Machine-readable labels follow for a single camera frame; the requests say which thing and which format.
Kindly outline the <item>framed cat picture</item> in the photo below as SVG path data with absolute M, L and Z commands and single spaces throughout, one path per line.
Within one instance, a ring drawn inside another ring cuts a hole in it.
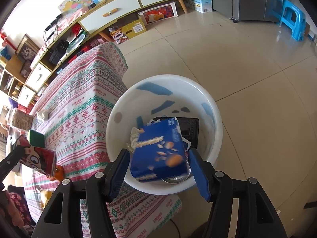
M 27 34 L 25 34 L 17 47 L 16 54 L 20 61 L 32 62 L 39 49 L 40 47 L 35 44 L 35 42 L 33 42 Z

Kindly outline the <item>patterned pink green tablecloth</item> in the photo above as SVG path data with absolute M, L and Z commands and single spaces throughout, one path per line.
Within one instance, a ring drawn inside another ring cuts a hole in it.
M 65 178 L 86 180 L 109 163 L 106 126 L 126 91 L 122 78 L 127 68 L 114 43 L 101 44 L 69 64 L 33 107 L 31 128 L 56 152 Z M 36 117 L 40 110 L 49 113 L 43 123 Z M 117 237 L 147 237 L 177 214 L 182 202 L 176 195 L 150 195 L 123 184 L 107 208 Z

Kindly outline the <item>black plastic snack tray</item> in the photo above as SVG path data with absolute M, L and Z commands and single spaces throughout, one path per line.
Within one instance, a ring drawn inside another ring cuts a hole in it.
M 183 147 L 184 151 L 188 152 L 191 148 L 198 147 L 198 138 L 199 138 L 199 119 L 198 118 L 190 118 L 190 117 L 155 117 L 147 126 L 154 125 L 163 120 L 167 119 L 177 119 L 178 127 L 181 132 L 181 136 L 183 139 Z

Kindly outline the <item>white wooden TV cabinet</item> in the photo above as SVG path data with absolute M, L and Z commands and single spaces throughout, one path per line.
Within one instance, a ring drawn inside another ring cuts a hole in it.
M 58 62 L 49 62 L 48 53 L 57 47 L 62 37 L 70 31 L 71 27 L 79 24 L 85 32 L 84 38 L 76 38 L 76 48 L 81 44 L 100 34 L 105 28 L 117 22 L 120 18 L 137 12 L 138 10 L 157 5 L 162 2 L 173 0 L 108 0 L 101 2 L 86 12 L 80 12 L 69 23 L 58 20 L 55 25 L 55 33 L 40 48 L 35 59 L 31 63 L 31 73 L 24 81 L 23 87 L 19 91 L 17 102 L 25 107 L 29 106 L 35 94 L 43 87 L 48 78 L 57 70 L 58 66 L 70 58 L 74 49 L 65 52 Z

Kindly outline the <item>blue cookie box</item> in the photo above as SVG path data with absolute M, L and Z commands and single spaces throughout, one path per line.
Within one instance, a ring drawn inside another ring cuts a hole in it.
M 190 173 L 187 151 L 191 142 L 183 138 L 175 117 L 140 128 L 131 145 L 134 152 L 130 172 L 138 182 L 174 182 L 184 180 Z

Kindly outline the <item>green yellow scrub sponge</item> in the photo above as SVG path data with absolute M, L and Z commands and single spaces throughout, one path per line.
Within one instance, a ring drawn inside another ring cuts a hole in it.
M 27 138 L 31 146 L 45 148 L 45 137 L 43 134 L 29 130 Z

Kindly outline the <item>white tissue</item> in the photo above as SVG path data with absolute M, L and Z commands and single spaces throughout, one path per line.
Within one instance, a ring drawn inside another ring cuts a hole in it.
M 43 123 L 49 119 L 49 113 L 47 110 L 40 110 L 36 113 L 37 121 Z

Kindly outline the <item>white blue cardboard box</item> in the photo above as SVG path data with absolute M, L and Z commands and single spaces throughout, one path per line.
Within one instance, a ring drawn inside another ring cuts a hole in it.
M 189 8 L 200 13 L 212 12 L 212 0 L 187 0 Z

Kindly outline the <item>red cartoon drink can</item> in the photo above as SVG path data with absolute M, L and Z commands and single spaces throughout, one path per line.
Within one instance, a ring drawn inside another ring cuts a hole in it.
M 23 157 L 19 160 L 20 163 L 46 176 L 53 176 L 55 174 L 56 152 L 31 145 L 25 135 L 17 138 L 13 148 L 17 146 L 24 148 Z

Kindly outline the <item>blue plastic stool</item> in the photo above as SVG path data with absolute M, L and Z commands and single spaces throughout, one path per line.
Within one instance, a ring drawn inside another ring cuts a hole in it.
M 269 15 L 277 20 L 279 26 L 285 24 L 292 31 L 292 38 L 303 41 L 306 16 L 289 0 L 271 0 Z

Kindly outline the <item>wooden side shelf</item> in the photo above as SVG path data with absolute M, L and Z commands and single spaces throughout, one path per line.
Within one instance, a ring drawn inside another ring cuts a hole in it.
M 26 78 L 20 73 L 23 62 L 16 55 L 13 55 L 10 60 L 1 56 L 1 66 L 3 67 L 1 73 L 1 91 L 17 101 L 21 89 L 26 82 Z

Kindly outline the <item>white framed red box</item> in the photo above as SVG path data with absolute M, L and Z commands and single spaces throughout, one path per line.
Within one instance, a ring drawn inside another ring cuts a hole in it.
M 168 18 L 178 17 L 176 3 L 159 5 L 137 13 L 145 25 L 156 23 Z

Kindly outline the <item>white round trash basin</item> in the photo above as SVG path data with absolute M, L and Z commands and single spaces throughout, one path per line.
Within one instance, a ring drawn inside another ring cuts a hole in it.
M 194 185 L 203 197 L 211 194 L 214 168 L 222 145 L 222 120 L 211 95 L 198 83 L 178 75 L 157 75 L 130 87 L 115 103 L 106 127 L 106 147 L 111 161 L 130 142 L 134 127 L 142 127 L 159 117 L 197 118 L 198 151 L 190 154 L 193 172 L 181 182 L 139 182 L 129 170 L 124 181 L 152 195 L 182 192 Z

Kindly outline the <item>clear jar of sticks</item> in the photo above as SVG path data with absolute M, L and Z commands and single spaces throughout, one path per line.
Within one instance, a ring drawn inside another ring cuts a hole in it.
M 32 127 L 33 116 L 14 108 L 9 117 L 11 127 L 29 131 Z

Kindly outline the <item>orange peel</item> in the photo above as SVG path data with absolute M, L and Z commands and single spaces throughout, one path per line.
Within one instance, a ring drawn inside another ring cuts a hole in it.
M 55 173 L 53 176 L 48 176 L 48 179 L 50 181 L 58 180 L 59 182 L 62 182 L 64 180 L 64 169 L 61 165 L 56 165 Z

